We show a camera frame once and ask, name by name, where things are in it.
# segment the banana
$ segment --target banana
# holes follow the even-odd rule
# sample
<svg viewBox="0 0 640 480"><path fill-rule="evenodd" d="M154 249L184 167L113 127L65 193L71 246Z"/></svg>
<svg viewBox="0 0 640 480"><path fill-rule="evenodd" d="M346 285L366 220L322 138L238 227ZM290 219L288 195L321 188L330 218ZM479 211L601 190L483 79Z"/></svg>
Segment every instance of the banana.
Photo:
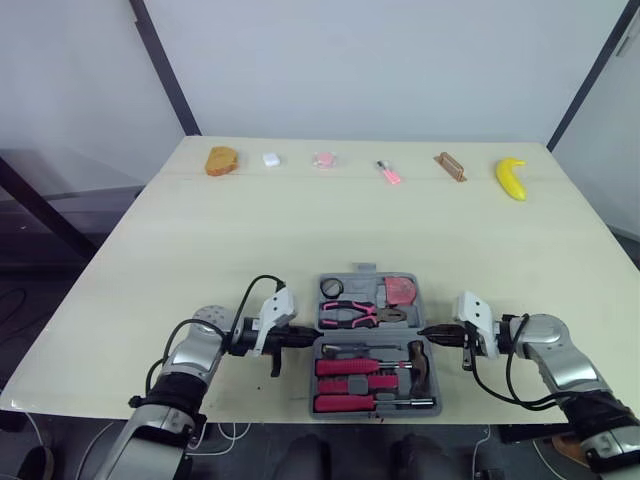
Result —
<svg viewBox="0 0 640 480"><path fill-rule="evenodd" d="M504 188L505 192L516 200L527 199L527 189L520 183L520 180L513 174L512 168L526 165L527 162L514 157L506 157L498 162L496 166L496 177Z"/></svg>

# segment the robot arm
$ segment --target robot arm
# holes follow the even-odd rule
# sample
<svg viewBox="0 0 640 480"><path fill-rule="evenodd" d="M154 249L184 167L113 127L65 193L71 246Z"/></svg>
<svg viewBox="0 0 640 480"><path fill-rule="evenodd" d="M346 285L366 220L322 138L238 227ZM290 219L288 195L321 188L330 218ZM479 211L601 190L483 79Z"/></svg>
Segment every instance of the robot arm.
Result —
<svg viewBox="0 0 640 480"><path fill-rule="evenodd" d="M560 319L538 314L505 315L494 321L486 302L471 292L458 298L454 319L456 324L428 327L421 333L434 343L462 347L465 370L472 369L474 354L493 359L513 351L520 358L533 360L551 399L578 436L591 469L603 473L635 466L635 475L639 474L640 422L614 398ZM534 403L518 402L517 397L513 400L511 403Z"/></svg>
<svg viewBox="0 0 640 480"><path fill-rule="evenodd" d="M163 359L146 397L130 400L135 411L96 480L188 478L191 459L185 450L205 428L207 419L198 412L222 355L226 351L240 356L271 354L272 376L278 376L282 347L308 347L320 335L310 328L289 326L294 317L293 295L286 287L264 302L259 318L245 319L232 337L234 317L229 310L220 306L198 310L193 319L199 323L192 324L186 338ZM227 338L232 338L231 345L226 345Z"/></svg>

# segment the black frame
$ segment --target black frame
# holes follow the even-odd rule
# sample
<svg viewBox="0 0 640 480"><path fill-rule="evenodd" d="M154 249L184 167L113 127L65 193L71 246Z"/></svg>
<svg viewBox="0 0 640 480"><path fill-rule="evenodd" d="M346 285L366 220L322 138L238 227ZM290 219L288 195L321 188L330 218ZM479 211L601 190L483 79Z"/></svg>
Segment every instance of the black frame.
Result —
<svg viewBox="0 0 640 480"><path fill-rule="evenodd" d="M78 255L91 260L98 248L71 225L0 157L0 187L15 198L34 217L69 245Z"/></svg>

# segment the pink-handled pliers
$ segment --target pink-handled pliers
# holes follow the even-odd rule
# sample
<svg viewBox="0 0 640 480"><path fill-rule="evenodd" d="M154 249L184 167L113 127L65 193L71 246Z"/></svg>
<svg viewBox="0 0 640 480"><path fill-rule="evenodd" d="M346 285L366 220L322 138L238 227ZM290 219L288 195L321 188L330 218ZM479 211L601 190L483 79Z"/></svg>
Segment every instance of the pink-handled pliers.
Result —
<svg viewBox="0 0 640 480"><path fill-rule="evenodd" d="M378 326L378 322L402 322L407 319L407 314L402 310L395 308L378 309L371 302L354 302L351 300L337 300L334 302L326 302L320 305L320 310L338 310L348 309L356 310L364 313L363 316L354 318L353 320L331 320L328 318L320 319L320 327L326 329L337 328L356 328L367 327L373 328Z"/></svg>

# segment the gray tool case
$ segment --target gray tool case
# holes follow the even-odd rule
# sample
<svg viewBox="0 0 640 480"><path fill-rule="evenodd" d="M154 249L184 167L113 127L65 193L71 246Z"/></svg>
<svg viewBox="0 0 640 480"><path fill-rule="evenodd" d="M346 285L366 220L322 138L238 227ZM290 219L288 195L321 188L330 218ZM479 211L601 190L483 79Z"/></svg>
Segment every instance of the gray tool case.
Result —
<svg viewBox="0 0 640 480"><path fill-rule="evenodd" d="M409 279L415 285L416 296L409 305L388 305L387 292L385 288L385 277L401 277ZM321 286L327 279L337 279L325 285L331 288L328 297L323 294ZM406 319L397 322L379 322L377 327L367 328L356 326L356 328L326 328L329 320L333 324L336 321L353 321L366 313L349 309L323 310L323 304L327 302L354 301L368 302L375 305L377 311L381 308L394 308L406 314ZM383 418L383 417L433 417L439 415L442 410L442 400L438 380L436 378L433 353L429 342L418 335L418 331L426 327L426 317L420 288L415 276L409 273L380 273L376 272L374 264L356 264L355 273L330 273L323 274L318 280L318 307L316 317L316 328L324 335L318 337L313 343L313 364L311 375L311 416L316 419L355 419L355 418ZM365 358L374 359L381 362L399 362L407 364L410 362L415 351L415 347L422 347L422 352L427 360L428 374L421 382L420 371L415 368L384 368L377 370L371 376L397 375L397 379L385 378L370 379L367 374L350 375L318 375L320 364L318 361L341 360ZM346 352L336 352L332 347L347 349ZM378 386L382 382L382 388L370 389L370 385ZM318 411L320 403L327 399L318 400L320 395L359 395L364 398L373 395L373 399L381 401L373 406L372 410L357 411ZM416 398L433 399L433 406L396 405L385 404L388 400L409 400ZM330 408L335 408L336 397L328 399L334 402Z"/></svg>

